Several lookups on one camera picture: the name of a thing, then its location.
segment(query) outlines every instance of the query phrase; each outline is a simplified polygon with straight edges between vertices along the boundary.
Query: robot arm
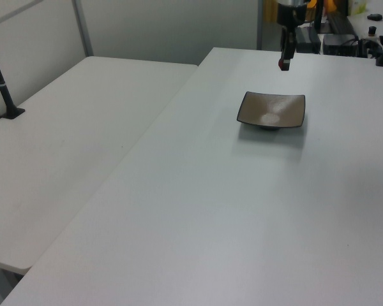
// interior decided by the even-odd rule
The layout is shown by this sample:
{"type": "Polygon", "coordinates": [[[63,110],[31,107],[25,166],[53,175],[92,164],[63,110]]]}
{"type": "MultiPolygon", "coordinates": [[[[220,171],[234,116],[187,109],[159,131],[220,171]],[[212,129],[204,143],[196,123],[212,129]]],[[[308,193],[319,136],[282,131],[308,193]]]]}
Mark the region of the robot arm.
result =
{"type": "Polygon", "coordinates": [[[282,26],[281,59],[278,65],[282,71],[288,71],[290,60],[296,49],[295,28],[305,22],[306,5],[309,0],[278,0],[276,21],[282,26]]]}

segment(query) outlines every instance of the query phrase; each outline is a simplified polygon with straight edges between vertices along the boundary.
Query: black knob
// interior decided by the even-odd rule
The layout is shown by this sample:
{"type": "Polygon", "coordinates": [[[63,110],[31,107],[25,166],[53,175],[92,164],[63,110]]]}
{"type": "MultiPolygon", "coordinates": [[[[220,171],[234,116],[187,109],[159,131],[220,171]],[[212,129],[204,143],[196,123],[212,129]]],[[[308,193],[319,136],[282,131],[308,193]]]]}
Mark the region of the black knob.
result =
{"type": "Polygon", "coordinates": [[[375,36],[375,34],[376,34],[376,27],[375,26],[369,27],[369,36],[375,36]]]}

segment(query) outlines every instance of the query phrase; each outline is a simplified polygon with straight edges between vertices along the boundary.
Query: brown square plate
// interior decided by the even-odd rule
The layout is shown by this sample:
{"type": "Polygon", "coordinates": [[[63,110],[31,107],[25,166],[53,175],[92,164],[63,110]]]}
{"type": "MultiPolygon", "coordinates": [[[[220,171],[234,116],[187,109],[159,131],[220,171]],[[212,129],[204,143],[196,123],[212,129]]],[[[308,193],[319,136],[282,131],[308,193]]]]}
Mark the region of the brown square plate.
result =
{"type": "Polygon", "coordinates": [[[298,128],[305,117],[305,96],[258,94],[244,96],[237,121],[264,129],[298,128]]]}

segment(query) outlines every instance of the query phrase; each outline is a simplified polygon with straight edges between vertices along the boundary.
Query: wall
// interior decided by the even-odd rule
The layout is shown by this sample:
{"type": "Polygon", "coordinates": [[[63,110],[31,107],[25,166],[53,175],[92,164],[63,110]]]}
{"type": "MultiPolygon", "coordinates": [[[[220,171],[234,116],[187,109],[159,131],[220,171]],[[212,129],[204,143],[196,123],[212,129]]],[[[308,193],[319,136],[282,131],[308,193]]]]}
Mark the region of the wall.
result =
{"type": "Polygon", "coordinates": [[[83,58],[71,0],[44,0],[0,23],[0,68],[16,105],[83,58]]]}
{"type": "Polygon", "coordinates": [[[77,0],[93,54],[200,64],[213,47],[257,47],[259,0],[77,0]]]}

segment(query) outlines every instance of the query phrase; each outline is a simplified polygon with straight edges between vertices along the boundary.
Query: table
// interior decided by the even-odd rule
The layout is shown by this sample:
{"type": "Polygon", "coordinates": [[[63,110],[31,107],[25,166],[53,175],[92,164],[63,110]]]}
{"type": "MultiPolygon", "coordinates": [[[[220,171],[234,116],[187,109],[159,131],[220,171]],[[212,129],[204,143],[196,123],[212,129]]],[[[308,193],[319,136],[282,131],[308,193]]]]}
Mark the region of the table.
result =
{"type": "Polygon", "coordinates": [[[0,268],[27,272],[195,70],[88,57],[0,120],[0,268]]]}
{"type": "Polygon", "coordinates": [[[383,305],[383,68],[215,48],[4,301],[383,305]],[[236,121],[305,94],[302,128],[236,121]]]}
{"type": "Polygon", "coordinates": [[[377,36],[383,36],[383,20],[372,21],[368,20],[370,14],[381,14],[383,16],[383,0],[368,0],[367,10],[362,14],[348,16],[350,23],[356,34],[361,37],[366,37],[370,26],[375,26],[377,36]]]}

